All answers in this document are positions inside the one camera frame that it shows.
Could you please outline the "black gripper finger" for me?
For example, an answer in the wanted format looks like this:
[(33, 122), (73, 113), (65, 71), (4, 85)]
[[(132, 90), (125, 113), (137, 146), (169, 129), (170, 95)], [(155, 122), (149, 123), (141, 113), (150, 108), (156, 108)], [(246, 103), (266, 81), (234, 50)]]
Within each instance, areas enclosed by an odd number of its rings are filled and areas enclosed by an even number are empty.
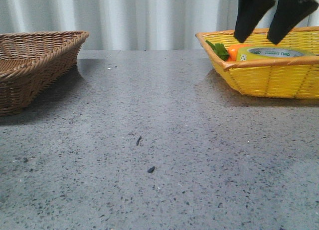
[(283, 38), (303, 19), (316, 11), (316, 0), (278, 0), (276, 12), (269, 27), (267, 38), (273, 44)]
[(246, 40), (274, 5), (275, 0), (238, 0), (234, 37), (237, 40)]

